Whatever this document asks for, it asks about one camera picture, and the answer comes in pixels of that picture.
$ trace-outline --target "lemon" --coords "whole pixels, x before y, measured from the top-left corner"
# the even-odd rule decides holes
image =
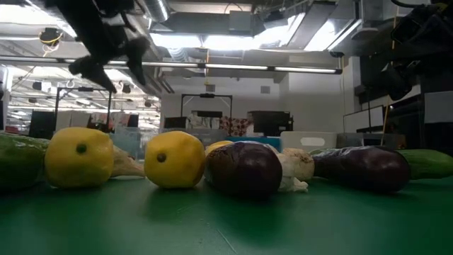
[[[68,127],[50,140],[45,173],[58,188],[100,186],[113,170],[113,142],[101,131]]]
[[[147,144],[144,171],[162,188],[192,188],[205,170],[205,148],[186,132],[165,132]]]
[[[211,144],[206,150],[205,150],[205,154],[206,156],[212,152],[213,150],[217,149],[217,148],[220,148],[222,146],[225,146],[225,145],[230,145],[232,144],[233,142],[232,141],[221,141],[221,142],[215,142],[213,144]]]

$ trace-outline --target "purple eggplant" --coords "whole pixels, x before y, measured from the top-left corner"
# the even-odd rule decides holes
[[[267,198],[280,187],[282,165],[266,144],[235,142],[209,153],[205,178],[228,195]]]
[[[404,157],[386,147],[326,149],[312,156],[314,175],[375,193],[394,193],[411,179]]]

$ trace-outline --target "metal frame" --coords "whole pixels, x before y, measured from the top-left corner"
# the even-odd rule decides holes
[[[107,128],[108,125],[110,124],[110,105],[112,103],[112,91],[109,91],[107,89],[93,89],[93,88],[87,88],[87,87],[79,87],[79,88],[57,88],[57,97],[55,99],[55,123],[54,123],[54,131],[57,129],[57,116],[58,116],[58,106],[59,102],[66,96],[64,94],[61,98],[59,97],[60,91],[65,90],[68,93],[73,90],[81,91],[81,92],[94,92],[94,91],[108,91],[108,107],[107,107]]]
[[[229,104],[229,131],[228,131],[228,135],[231,135],[231,119],[233,118],[233,96],[232,95],[214,95],[214,94],[209,94],[209,95],[211,97],[203,96],[203,94],[181,94],[181,107],[180,107],[181,112],[180,112],[180,116],[184,117],[183,116],[184,98],[186,96],[197,96],[199,98],[208,98],[208,99],[214,99],[216,97],[229,98],[230,104]]]

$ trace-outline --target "green table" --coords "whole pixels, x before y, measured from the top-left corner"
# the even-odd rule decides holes
[[[252,203],[204,181],[190,191],[144,179],[36,187],[0,197],[0,253],[453,254],[453,178],[391,196],[322,180],[309,190]]]

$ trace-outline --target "green cucumber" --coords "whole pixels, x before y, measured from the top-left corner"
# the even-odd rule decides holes
[[[453,157],[431,149],[398,150],[411,166],[411,179],[441,179],[453,176]]]
[[[0,191],[14,191],[44,181],[49,140],[0,132]]]

